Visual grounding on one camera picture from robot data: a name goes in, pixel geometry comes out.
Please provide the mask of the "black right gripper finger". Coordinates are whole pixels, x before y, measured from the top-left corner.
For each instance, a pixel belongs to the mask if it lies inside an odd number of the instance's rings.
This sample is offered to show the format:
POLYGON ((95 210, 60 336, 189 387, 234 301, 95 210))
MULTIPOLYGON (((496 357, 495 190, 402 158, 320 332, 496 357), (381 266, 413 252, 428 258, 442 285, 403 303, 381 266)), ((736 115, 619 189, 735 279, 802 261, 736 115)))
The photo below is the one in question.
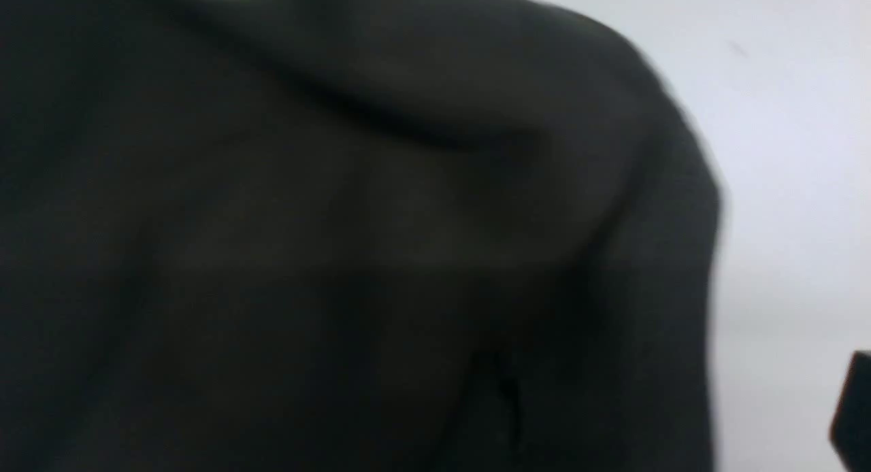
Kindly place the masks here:
POLYGON ((870 470, 870 352, 851 357, 829 429, 829 440, 847 471, 870 470))

